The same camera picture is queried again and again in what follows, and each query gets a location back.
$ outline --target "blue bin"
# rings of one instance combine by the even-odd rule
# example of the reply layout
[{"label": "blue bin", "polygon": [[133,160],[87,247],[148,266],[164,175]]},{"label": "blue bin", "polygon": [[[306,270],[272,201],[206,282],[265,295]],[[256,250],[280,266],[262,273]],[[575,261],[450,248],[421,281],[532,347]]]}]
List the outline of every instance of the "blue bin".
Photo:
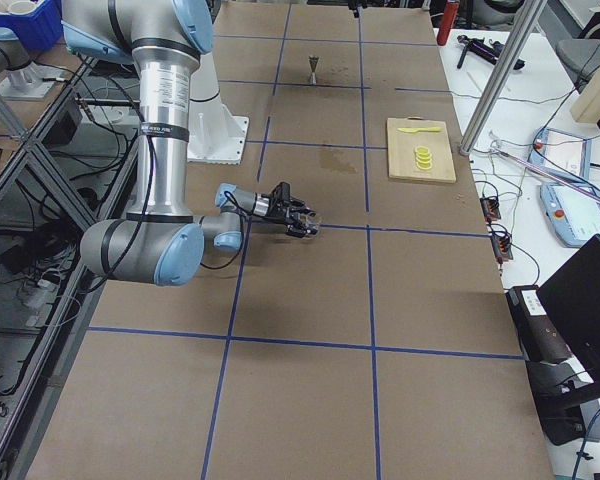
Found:
[{"label": "blue bin", "polygon": [[13,30],[27,50],[49,50],[62,35],[60,0],[38,4],[28,15],[0,14],[0,27]]}]

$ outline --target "red bottle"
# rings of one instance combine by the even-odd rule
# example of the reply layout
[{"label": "red bottle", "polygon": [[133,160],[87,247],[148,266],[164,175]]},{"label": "red bottle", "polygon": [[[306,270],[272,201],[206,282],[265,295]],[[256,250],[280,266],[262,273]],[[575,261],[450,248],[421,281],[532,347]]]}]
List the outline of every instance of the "red bottle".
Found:
[{"label": "red bottle", "polygon": [[449,32],[451,32],[453,24],[456,21],[458,8],[460,8],[460,2],[457,0],[447,1],[447,4],[444,7],[444,13],[442,14],[442,22],[440,22],[440,28],[438,29],[438,45],[442,46],[447,44]]}]

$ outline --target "black monitor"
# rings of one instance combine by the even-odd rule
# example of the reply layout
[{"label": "black monitor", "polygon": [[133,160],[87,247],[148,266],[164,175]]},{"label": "black monitor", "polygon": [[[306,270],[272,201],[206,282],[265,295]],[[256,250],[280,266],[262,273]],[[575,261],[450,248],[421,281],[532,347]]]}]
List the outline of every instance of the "black monitor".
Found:
[{"label": "black monitor", "polygon": [[[592,237],[537,291],[538,298],[556,330],[594,380],[568,392],[534,392],[540,414],[554,427],[576,415],[574,408],[600,398],[600,235]],[[584,432],[545,432],[554,443],[564,443]]]}]

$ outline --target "white table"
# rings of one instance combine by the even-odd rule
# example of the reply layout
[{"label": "white table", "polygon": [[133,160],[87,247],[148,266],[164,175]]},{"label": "white table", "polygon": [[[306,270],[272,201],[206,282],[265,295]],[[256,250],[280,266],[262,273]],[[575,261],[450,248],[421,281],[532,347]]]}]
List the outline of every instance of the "white table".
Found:
[{"label": "white table", "polygon": [[[462,69],[456,67],[462,51],[456,39],[458,35],[465,34],[469,37],[486,37],[486,40],[506,42],[506,32],[479,32],[453,30],[446,46],[440,48],[440,55],[444,64],[449,88],[454,95],[454,105],[461,129],[464,131],[471,115],[473,114],[478,99],[466,98],[459,95],[479,96],[486,85],[493,66],[476,55],[467,54]],[[513,72],[501,93],[501,97],[543,101],[550,98],[561,97],[573,89],[569,77],[556,57],[549,42],[540,34],[533,34],[529,38],[521,58],[526,65],[523,69]],[[600,130],[593,124],[576,123],[569,113],[569,108],[576,101],[578,93],[574,92],[562,106],[551,127],[591,138],[600,135]],[[530,144],[535,133],[540,129],[555,112],[561,99],[540,105],[524,102],[498,100],[487,125],[480,135],[476,149],[489,150],[495,137],[519,144]],[[520,158],[526,158],[529,147],[519,147],[506,142],[502,149]],[[514,192],[515,188],[501,178],[520,185],[523,195],[519,199],[515,214],[515,196],[502,195],[500,210],[502,220],[499,222],[507,229],[513,226],[513,243],[529,252],[540,266],[538,284],[542,284],[550,277],[576,249],[564,247],[555,236],[550,226],[544,208],[539,198],[539,186],[542,179],[529,172],[523,177],[523,168],[510,160],[493,157],[493,163],[486,156],[472,153],[470,159],[473,163],[474,177],[476,180],[486,180],[494,184],[500,194]],[[592,161],[600,164],[600,137],[595,138],[592,144]],[[600,187],[600,169],[591,169],[589,180]],[[492,195],[493,189],[485,184],[476,184],[478,191],[483,187],[486,195]],[[505,288],[514,285],[526,285],[533,282],[536,277],[536,267],[531,259],[522,252],[514,249],[514,260],[503,266],[502,283]],[[573,368],[580,371],[581,367],[574,361]],[[556,475],[571,476],[576,460],[576,451],[580,448],[580,440],[570,442],[561,447],[555,447],[547,441],[549,453]],[[590,461],[583,460],[578,470],[579,478],[592,478],[594,472],[600,472],[600,443],[589,443],[585,449],[593,455]]]}]

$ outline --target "cutting board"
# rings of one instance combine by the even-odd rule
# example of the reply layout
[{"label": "cutting board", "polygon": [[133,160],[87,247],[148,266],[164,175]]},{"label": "cutting board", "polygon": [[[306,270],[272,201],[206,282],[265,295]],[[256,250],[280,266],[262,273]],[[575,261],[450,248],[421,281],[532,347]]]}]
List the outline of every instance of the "cutting board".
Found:
[{"label": "cutting board", "polygon": [[[400,127],[441,127],[440,132],[403,133]],[[410,120],[407,118],[387,119],[387,144],[389,146],[389,177],[424,182],[455,183],[456,172],[449,145],[445,122],[434,120]],[[430,170],[421,170],[416,165],[415,148],[429,148],[432,154]]]}]

